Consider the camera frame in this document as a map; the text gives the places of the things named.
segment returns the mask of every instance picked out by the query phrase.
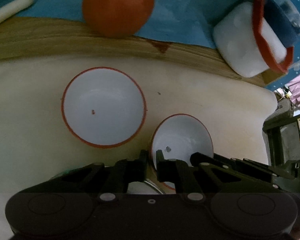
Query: wooden shelf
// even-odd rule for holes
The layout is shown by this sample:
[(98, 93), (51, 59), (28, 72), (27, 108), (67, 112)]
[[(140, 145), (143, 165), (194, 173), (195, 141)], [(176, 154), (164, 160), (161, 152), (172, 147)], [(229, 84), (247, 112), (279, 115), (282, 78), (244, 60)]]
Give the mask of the wooden shelf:
[(264, 87), (280, 75), (267, 71), (253, 78), (234, 72), (215, 49), (172, 43), (162, 54), (147, 39), (107, 39), (84, 23), (36, 17), (12, 17), (0, 24), (0, 60), (62, 54), (101, 57), (142, 57), (183, 64)]

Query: bolt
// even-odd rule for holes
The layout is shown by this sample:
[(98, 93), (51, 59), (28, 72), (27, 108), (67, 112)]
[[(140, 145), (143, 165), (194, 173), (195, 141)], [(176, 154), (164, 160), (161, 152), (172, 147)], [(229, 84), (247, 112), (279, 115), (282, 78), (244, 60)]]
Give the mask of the bolt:
[(193, 201), (199, 201), (199, 200), (203, 199), (203, 195), (202, 194), (195, 193), (195, 192), (188, 194), (187, 197), (188, 197), (188, 199), (193, 200)]
[(99, 196), (103, 201), (113, 201), (115, 199), (115, 194), (113, 193), (103, 193)]

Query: red rim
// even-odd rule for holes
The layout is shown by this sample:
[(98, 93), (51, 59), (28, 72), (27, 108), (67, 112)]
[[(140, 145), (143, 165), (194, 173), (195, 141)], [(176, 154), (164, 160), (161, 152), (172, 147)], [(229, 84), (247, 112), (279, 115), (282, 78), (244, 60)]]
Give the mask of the red rim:
[(293, 49), (294, 47), (287, 48), (287, 55), (284, 60), (280, 63), (274, 58), (271, 52), (268, 42), (262, 36), (262, 21), (264, 14), (264, 4), (266, 0), (254, 0), (253, 10), (252, 10), (252, 30), (253, 35), (256, 40), (258, 49), (261, 53), (263, 60), (266, 62), (267, 66), (275, 72), (287, 73), (289, 66), (293, 63)]
[(167, 121), (169, 118), (175, 117), (175, 116), (177, 116), (177, 115), (186, 115), (186, 116), (192, 117), (192, 118), (196, 119), (200, 124), (202, 124), (203, 127), (204, 127), (204, 128), (207, 130), (207, 132), (208, 132), (208, 135), (209, 135), (209, 137), (210, 137), (211, 144), (212, 144), (212, 152), (214, 152), (214, 150), (213, 150), (213, 142), (212, 142), (211, 135), (210, 135), (208, 129), (206, 128), (206, 126), (205, 126), (198, 118), (195, 118), (194, 116), (189, 115), (189, 114), (173, 114), (173, 115), (168, 116), (166, 119), (164, 119), (164, 120), (158, 125), (157, 129), (155, 129), (155, 131), (154, 131), (154, 133), (153, 133), (153, 136), (152, 136), (152, 139), (151, 139), (151, 144), (150, 144), (149, 160), (151, 160), (151, 165), (152, 165), (152, 167), (154, 168), (154, 170), (156, 170), (156, 168), (155, 168), (155, 166), (154, 166), (153, 158), (152, 158), (152, 147), (153, 147), (154, 137), (155, 137), (155, 135), (157, 134), (157, 131), (159, 130), (159, 128), (161, 127), (161, 125), (162, 125), (165, 121)]
[(174, 190), (174, 191), (176, 191), (176, 189), (175, 188), (173, 188), (173, 187), (170, 187), (168, 184), (165, 184), (164, 182), (162, 183), (163, 185), (165, 185), (168, 189), (172, 189), (172, 190)]
[[(90, 143), (86, 140), (84, 140), (83, 138), (81, 138), (79, 135), (77, 135), (73, 130), (72, 128), (70, 127), (70, 125), (68, 124), (68, 121), (66, 119), (66, 116), (65, 116), (65, 110), (64, 110), (64, 102), (65, 102), (65, 97), (66, 97), (66, 93), (68, 91), (68, 88), (70, 87), (70, 85), (72, 84), (72, 82), (79, 76), (81, 76), (82, 74), (88, 72), (88, 71), (91, 71), (91, 70), (95, 70), (95, 69), (110, 69), (110, 70), (114, 70), (114, 71), (117, 71), (125, 76), (127, 76), (128, 78), (130, 78), (132, 80), (132, 82), (136, 85), (136, 87), (138, 88), (138, 90), (140, 91), (140, 94), (142, 96), (142, 101), (143, 101), (143, 117), (142, 117), (142, 121), (141, 121), (141, 124), (139, 125), (138, 129), (135, 131), (135, 133), (133, 135), (131, 135), (128, 139), (120, 142), (120, 143), (116, 143), (116, 144), (111, 144), (111, 145), (100, 145), (100, 144), (95, 144), (95, 143)], [(147, 112), (147, 109), (146, 109), (146, 98), (140, 88), (140, 86), (138, 85), (138, 83), (132, 78), (130, 77), (129, 75), (127, 75), (126, 73), (118, 70), (118, 69), (115, 69), (115, 68), (110, 68), (110, 67), (94, 67), (94, 68), (89, 68), (89, 69), (86, 69), (82, 72), (80, 72), (78, 75), (76, 75), (69, 83), (68, 85), (66, 86), (66, 89), (65, 91), (63, 92), (63, 96), (62, 96), (62, 99), (61, 99), (61, 113), (62, 113), (62, 119), (63, 121), (65, 122), (68, 130), (75, 136), (77, 137), (79, 140), (81, 140), (82, 142), (86, 143), (87, 145), (90, 145), (90, 146), (93, 146), (93, 147), (97, 147), (97, 148), (103, 148), (103, 149), (107, 149), (107, 148), (114, 148), (114, 147), (118, 147), (118, 146), (121, 146), (127, 142), (129, 142), (130, 140), (132, 140), (137, 134), (138, 132), (141, 130), (143, 124), (145, 123), (145, 120), (146, 120), (146, 112)]]

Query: white bowl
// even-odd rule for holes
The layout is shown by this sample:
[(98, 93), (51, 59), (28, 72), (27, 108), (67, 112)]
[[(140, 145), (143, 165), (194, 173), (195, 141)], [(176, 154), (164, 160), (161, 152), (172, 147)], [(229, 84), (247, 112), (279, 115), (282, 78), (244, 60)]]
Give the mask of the white bowl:
[(94, 147), (111, 148), (136, 136), (146, 118), (146, 100), (127, 74), (96, 67), (70, 81), (61, 111), (74, 136)]
[(162, 150), (166, 160), (183, 160), (189, 166), (191, 166), (190, 157), (195, 152), (213, 157), (212, 139), (207, 128), (189, 114), (171, 115), (157, 127), (150, 150), (155, 169), (157, 150)]

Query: white stick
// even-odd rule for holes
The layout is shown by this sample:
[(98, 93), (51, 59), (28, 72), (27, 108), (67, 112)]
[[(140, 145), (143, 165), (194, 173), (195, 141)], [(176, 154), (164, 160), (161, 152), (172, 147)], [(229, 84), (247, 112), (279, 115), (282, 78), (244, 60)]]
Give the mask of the white stick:
[(298, 71), (300, 70), (300, 60), (290, 65), (289, 69), (293, 68), (293, 70)]
[(14, 0), (0, 8), (0, 23), (33, 4), (34, 0)]

